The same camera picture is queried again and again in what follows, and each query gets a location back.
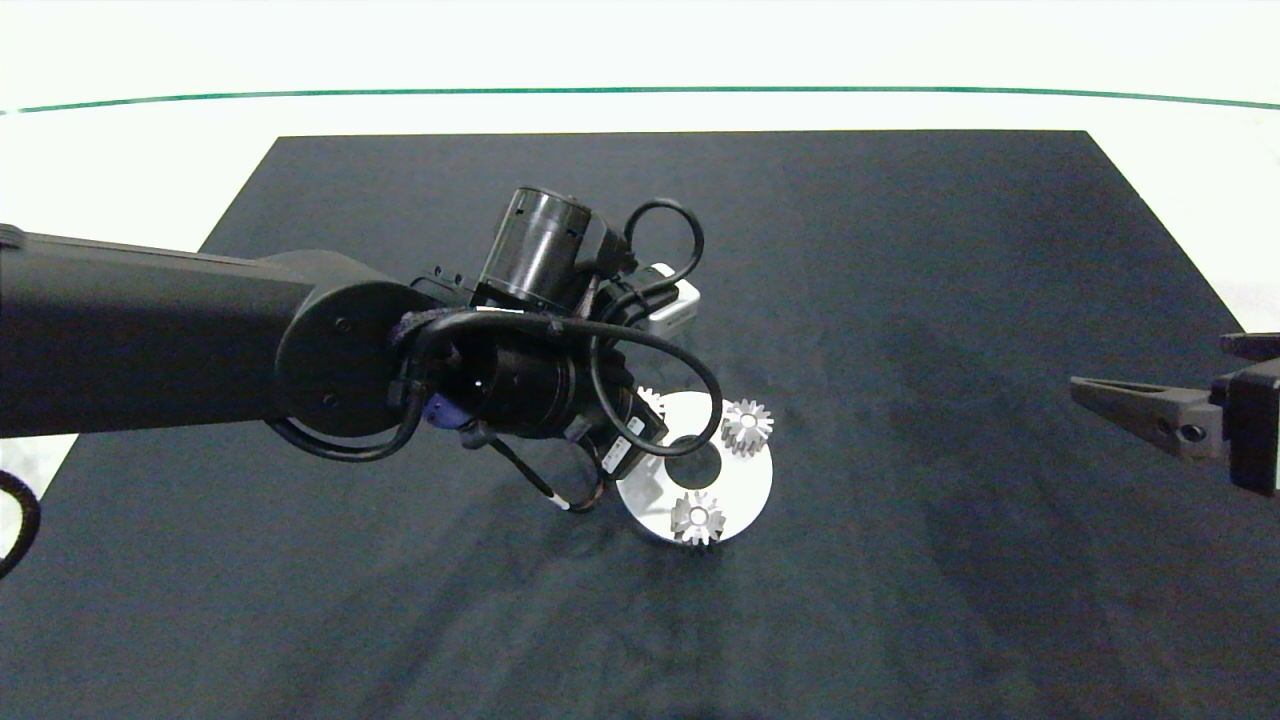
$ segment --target white disc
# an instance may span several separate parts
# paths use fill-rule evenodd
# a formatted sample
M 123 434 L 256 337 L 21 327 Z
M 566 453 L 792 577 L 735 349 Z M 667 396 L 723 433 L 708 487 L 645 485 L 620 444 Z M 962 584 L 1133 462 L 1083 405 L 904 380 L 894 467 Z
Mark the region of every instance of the white disc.
M 686 391 L 662 396 L 666 406 L 667 434 L 658 443 L 669 446 L 676 438 L 696 436 L 707 427 L 712 414 L 712 397 L 705 392 Z M 659 538 L 684 544 L 672 530 L 671 512 L 685 493 L 704 492 L 724 514 L 724 532 L 719 541 L 741 533 L 764 510 L 773 487 L 773 459 L 765 443 L 755 455 L 733 455 L 721 439 L 719 429 L 708 442 L 719 452 L 721 471 L 712 484 L 690 491 L 671 479 L 662 457 L 645 456 L 627 477 L 618 480 L 618 493 L 631 515 Z

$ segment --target screw hole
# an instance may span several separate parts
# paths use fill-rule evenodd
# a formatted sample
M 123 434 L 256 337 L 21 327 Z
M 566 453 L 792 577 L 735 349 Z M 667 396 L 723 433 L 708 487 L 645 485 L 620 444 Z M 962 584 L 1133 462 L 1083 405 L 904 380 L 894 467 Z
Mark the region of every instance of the screw hole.
M 1199 425 L 1183 425 L 1178 428 L 1178 434 L 1181 436 L 1181 438 L 1187 442 L 1201 442 L 1208 437 L 1208 433 L 1204 432 L 1204 428 Z

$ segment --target small silver gear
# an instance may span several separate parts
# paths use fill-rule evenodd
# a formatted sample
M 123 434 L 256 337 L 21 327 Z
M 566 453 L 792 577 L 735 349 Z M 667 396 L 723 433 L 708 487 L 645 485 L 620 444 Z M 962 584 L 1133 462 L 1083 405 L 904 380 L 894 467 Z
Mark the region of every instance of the small silver gear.
M 724 419 L 721 420 L 721 441 L 733 455 L 751 457 L 769 442 L 773 433 L 772 413 L 763 405 L 745 397 L 739 402 L 724 404 Z
M 667 416 L 667 404 L 662 401 L 660 395 L 646 387 L 637 387 L 636 395 L 640 396 L 640 400 L 644 400 L 645 404 L 648 404 L 649 407 L 652 407 L 653 411 L 657 413 L 659 418 Z
M 708 493 L 686 492 L 671 509 L 671 532 L 685 544 L 712 544 L 724 534 L 724 512 Z

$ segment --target wire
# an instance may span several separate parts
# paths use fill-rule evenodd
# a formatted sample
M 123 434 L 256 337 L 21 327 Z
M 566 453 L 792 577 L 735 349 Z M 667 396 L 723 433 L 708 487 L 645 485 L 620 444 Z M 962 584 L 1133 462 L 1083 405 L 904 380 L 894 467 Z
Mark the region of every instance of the wire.
M 338 460 L 339 462 L 372 462 L 393 455 L 413 437 L 419 423 L 422 421 L 422 407 L 426 406 L 426 386 L 420 382 L 410 383 L 408 398 L 404 404 L 404 414 L 401 416 L 396 436 L 381 445 L 369 447 L 352 447 L 321 439 L 293 424 L 287 418 L 275 418 L 266 421 L 280 437 L 291 445 L 305 450 L 311 455 L 325 460 Z
M 676 442 L 669 446 L 658 445 L 637 436 L 626 427 L 626 423 L 623 423 L 623 420 L 618 416 L 618 411 L 613 409 L 613 404 L 609 402 L 608 393 L 604 389 L 604 380 L 600 378 L 599 363 L 596 361 L 589 368 L 591 386 L 595 389 L 596 398 L 600 400 L 600 409 L 613 424 L 614 430 L 631 442 L 631 445 L 650 455 L 675 457 L 678 455 L 689 455 L 690 452 L 694 452 L 707 445 L 716 434 L 716 430 L 719 429 L 724 395 L 721 392 L 719 382 L 716 379 L 710 368 L 678 345 L 646 332 L 621 325 L 611 325 L 607 323 L 534 315 L 530 313 L 460 310 L 452 315 L 428 324 L 419 332 L 417 337 L 413 340 L 413 347 L 408 356 L 408 377 L 421 378 L 421 366 L 435 350 L 440 348 L 453 334 L 474 328 L 507 328 L 531 334 L 543 333 L 549 337 L 586 336 L 593 338 L 613 338 L 625 342 L 635 342 L 660 352 L 666 352 L 687 365 L 689 369 L 691 369 L 699 379 L 701 379 L 703 384 L 707 386 L 707 392 L 712 396 L 712 416 L 708 419 L 707 427 L 703 428 L 703 432 L 696 437 L 690 438 L 686 442 Z
M 591 509 L 595 507 L 595 503 L 604 495 L 604 482 L 607 478 L 604 470 L 600 469 L 600 464 L 595 457 L 594 448 L 589 447 L 588 443 L 589 441 L 586 441 L 586 438 L 582 438 L 581 441 L 577 442 L 577 446 L 581 447 L 584 451 L 586 451 L 586 454 L 591 457 L 591 464 L 595 468 L 595 487 L 591 489 L 591 495 L 589 495 L 585 500 L 580 500 L 577 502 L 568 502 L 563 497 L 561 497 L 559 493 L 552 489 L 552 487 L 547 484 L 547 480 L 544 480 L 538 474 L 536 470 L 534 470 L 532 468 L 529 466 L 529 464 L 521 460 L 520 456 L 516 455 L 516 451 L 512 450 L 509 445 L 498 438 L 493 438 L 492 441 L 489 441 L 489 445 L 493 446 L 493 448 L 497 450 L 499 455 L 509 460 L 511 464 L 515 465 L 517 470 L 520 470 L 520 474 L 522 474 L 525 479 L 530 482 L 530 484 L 538 488 L 538 492 L 543 493 L 543 497 L 554 502 L 556 506 L 559 507 L 561 510 L 568 510 L 570 512 L 577 512 L 577 514 L 590 512 Z
M 36 542 L 36 533 L 40 532 L 40 498 L 31 492 L 27 483 L 4 470 L 0 470 L 0 491 L 18 501 L 18 507 L 22 510 L 18 539 L 13 542 L 9 555 L 0 557 L 0 578 L 4 578 L 18 566 L 18 562 L 31 550 L 32 543 Z
M 616 315 L 627 305 L 640 302 L 644 300 L 644 297 L 653 295 L 660 290 L 672 287 L 680 281 L 685 279 L 686 277 L 689 277 L 690 273 L 694 272 L 695 268 L 698 268 L 698 264 L 701 263 L 703 260 L 703 249 L 707 246 L 707 234 L 703 232 L 703 223 L 698 219 L 698 215 L 695 215 L 692 210 L 667 197 L 655 197 L 645 202 L 644 205 L 640 205 L 631 213 L 631 217 L 627 218 L 627 224 L 622 228 L 622 237 L 626 240 L 627 247 L 634 249 L 635 243 L 632 241 L 632 237 L 635 236 L 636 224 L 640 222 L 640 218 L 643 218 L 645 213 L 650 210 L 657 210 L 659 208 L 667 208 L 669 210 L 675 210 L 676 213 L 680 214 L 681 218 L 685 219 L 686 223 L 689 223 L 689 229 L 690 232 L 692 232 L 694 236 L 694 250 L 689 256 L 689 263 L 686 263 L 684 268 L 676 270 L 671 277 L 660 278 L 641 288 L 630 288 L 630 287 L 626 288 L 627 292 L 618 296 L 617 300 L 611 302 L 608 307 L 605 307 L 604 311 L 600 313 L 599 319 L 605 323 L 608 323 L 613 318 L 613 315 Z M 614 283 L 622 286 L 622 283 L 618 283 L 617 281 L 614 281 Z
M 608 323 L 617 313 L 622 311 L 628 305 L 636 305 L 636 304 L 644 305 L 645 297 L 657 293 L 662 290 L 666 290 L 668 287 L 672 287 L 680 281 L 685 279 L 686 277 L 689 277 L 690 273 L 694 272 L 694 269 L 703 259 L 703 250 L 707 246 L 707 236 L 703 232 L 703 224 L 701 222 L 699 222 L 698 215 L 695 215 L 692 210 L 689 210 L 680 202 L 676 202 L 675 200 L 668 200 L 666 197 L 655 197 L 640 205 L 631 213 L 631 217 L 627 218 L 627 224 L 622 229 L 622 237 L 626 238 L 627 247 L 628 249 L 634 247 L 632 238 L 635 236 L 636 224 L 640 222 L 640 218 L 643 218 L 645 213 L 655 210 L 658 208 L 667 208 L 669 210 L 675 210 L 676 213 L 680 214 L 680 217 L 685 219 L 686 223 L 689 223 L 689 231 L 692 233 L 694 237 L 694 249 L 690 252 L 689 263 L 686 263 L 685 266 L 681 268 L 680 270 L 672 273 L 669 277 L 660 278 L 641 288 L 627 287 L 614 281 L 621 287 L 625 287 L 626 292 L 618 296 L 617 300 L 611 302 L 604 309 L 604 311 L 600 313 L 600 319 L 605 323 Z M 639 320 L 641 316 L 644 315 L 636 315 L 632 319 L 632 322 Z M 613 404 L 609 401 L 609 397 L 604 391 L 604 383 L 600 379 L 600 346 L 602 346 L 600 336 L 595 336 L 590 340 L 590 343 L 588 345 L 586 348 L 588 372 L 591 378 L 591 387 L 595 389 L 595 397 L 596 400 L 599 400 L 600 407 L 604 410 L 604 415 L 609 419 L 609 423 L 613 425 L 614 430 L 617 430 L 622 437 L 627 438 L 627 441 L 630 441 L 640 450 L 644 450 L 650 455 L 660 455 L 664 457 L 689 455 L 690 452 L 694 452 L 699 447 L 707 445 L 707 439 L 703 439 L 701 434 L 698 436 L 698 442 L 689 442 L 684 445 L 672 443 L 671 446 L 660 446 L 645 441 L 644 438 L 640 438 L 639 436 L 632 433 L 630 428 L 627 428 L 626 424 L 622 421 L 622 419 L 618 416 L 617 410 L 613 409 Z M 721 409 L 722 409 L 722 397 L 719 397 L 717 393 L 712 393 L 712 421 L 717 425 L 719 424 Z M 710 425 L 708 425 L 708 429 L 710 429 L 712 433 L 714 433 L 714 428 L 712 428 Z

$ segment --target cylindrical motor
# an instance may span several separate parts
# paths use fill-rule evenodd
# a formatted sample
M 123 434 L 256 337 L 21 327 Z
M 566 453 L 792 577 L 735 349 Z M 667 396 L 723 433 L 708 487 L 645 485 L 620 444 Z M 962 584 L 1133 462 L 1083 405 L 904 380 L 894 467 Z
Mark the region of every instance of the cylindrical motor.
M 622 263 L 621 238 L 572 197 L 521 187 L 511 199 L 485 260 L 476 301 L 539 313 L 570 314 L 593 273 Z

